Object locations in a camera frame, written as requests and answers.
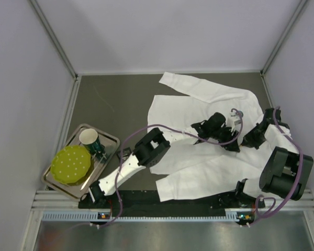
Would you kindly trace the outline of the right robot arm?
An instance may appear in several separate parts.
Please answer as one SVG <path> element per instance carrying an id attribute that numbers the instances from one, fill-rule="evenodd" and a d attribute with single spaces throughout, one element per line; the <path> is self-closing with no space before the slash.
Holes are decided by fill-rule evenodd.
<path id="1" fill-rule="evenodd" d="M 289 126 L 281 122 L 280 109 L 266 109 L 262 121 L 243 137 L 241 145 L 259 150 L 267 143 L 272 153 L 259 178 L 238 181 L 235 189 L 238 197 L 254 198 L 263 192 L 285 199 L 291 191 L 290 200 L 297 201 L 302 197 L 313 158 L 300 155 L 290 139 Z"/>

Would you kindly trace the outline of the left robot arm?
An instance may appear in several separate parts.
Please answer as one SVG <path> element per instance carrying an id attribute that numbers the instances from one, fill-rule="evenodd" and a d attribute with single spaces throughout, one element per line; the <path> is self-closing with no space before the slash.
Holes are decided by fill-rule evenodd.
<path id="1" fill-rule="evenodd" d="M 138 141 L 126 160 L 120 150 L 120 165 L 105 178 L 93 182 L 87 197 L 93 204 L 105 204 L 107 196 L 118 192 L 118 187 L 137 172 L 158 164 L 172 145 L 219 145 L 227 151 L 239 152 L 238 137 L 243 129 L 243 113 L 235 108 L 230 116 L 216 112 L 209 119 L 192 124 L 185 130 L 175 130 L 161 124 L 147 126 L 151 129 Z"/>

